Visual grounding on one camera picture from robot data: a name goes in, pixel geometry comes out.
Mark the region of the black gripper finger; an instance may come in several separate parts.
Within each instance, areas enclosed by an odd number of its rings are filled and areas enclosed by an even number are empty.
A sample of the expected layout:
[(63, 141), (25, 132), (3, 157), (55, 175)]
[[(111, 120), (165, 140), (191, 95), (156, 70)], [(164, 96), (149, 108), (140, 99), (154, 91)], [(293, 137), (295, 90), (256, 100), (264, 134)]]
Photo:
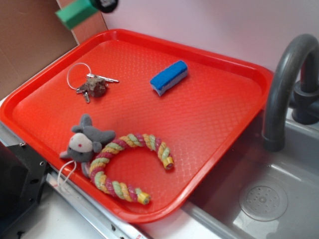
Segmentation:
[(118, 0), (91, 0), (92, 5), (103, 13), (113, 12), (117, 6)]

